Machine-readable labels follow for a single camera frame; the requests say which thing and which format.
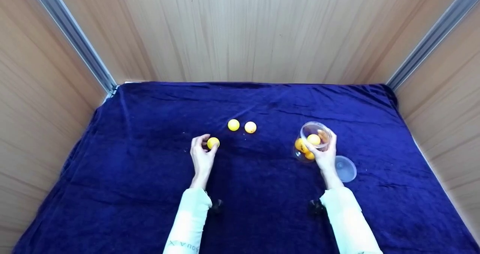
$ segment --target ping pong ball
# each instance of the ping pong ball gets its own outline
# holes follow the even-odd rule
[[[218,146],[220,146],[220,141],[217,138],[212,137],[207,141],[207,147],[212,149],[215,143],[218,143]]]
[[[253,123],[252,121],[249,121],[245,123],[245,131],[248,133],[254,133],[257,130],[257,124]]]
[[[315,160],[315,155],[312,152],[308,152],[305,154],[307,160]]]
[[[295,148],[306,154],[306,153],[309,153],[310,151],[308,151],[308,148],[305,146],[305,144],[303,143],[302,139],[301,138],[298,138],[296,141],[295,141]]]
[[[322,142],[322,140],[320,139],[320,137],[317,134],[308,135],[307,141],[309,143],[311,143],[312,145],[319,145]]]
[[[240,128],[240,122],[237,119],[228,121],[228,129],[231,131],[237,131]]]

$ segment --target wrist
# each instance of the wrist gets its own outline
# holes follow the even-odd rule
[[[198,172],[195,174],[192,179],[192,184],[190,188],[202,188],[205,190],[207,182],[209,181],[210,171],[208,172]]]
[[[321,174],[327,189],[343,187],[343,182],[338,177],[338,174],[335,169],[321,170]]]

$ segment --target white long-sleeve shirt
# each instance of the white long-sleeve shirt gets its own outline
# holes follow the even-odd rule
[[[382,253],[350,189],[341,187],[327,190],[320,201],[327,210],[340,254]],[[201,188],[190,188],[183,193],[163,254],[199,252],[211,203]]]

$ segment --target blue cloth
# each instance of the blue cloth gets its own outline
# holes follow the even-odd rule
[[[99,107],[15,253],[161,253],[194,174],[194,136],[220,148],[207,186],[224,201],[201,253],[335,253],[327,216],[307,214],[324,183],[292,149],[300,127],[338,134],[357,165],[350,188],[385,253],[478,253],[384,85],[141,83]],[[257,132],[227,122],[254,121]]]

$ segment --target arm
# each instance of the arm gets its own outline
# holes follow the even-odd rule
[[[205,134],[192,140],[190,155],[194,161],[195,176],[190,188],[183,193],[163,254],[199,252],[205,220],[212,206],[205,187],[218,149],[218,144],[215,144],[210,152],[202,148],[208,138],[209,135]]]
[[[330,130],[331,141],[325,152],[305,143],[315,155],[315,160],[325,181],[326,191],[320,197],[326,208],[336,244],[341,254],[381,254],[377,240],[350,189],[343,186],[335,170],[336,135]]]

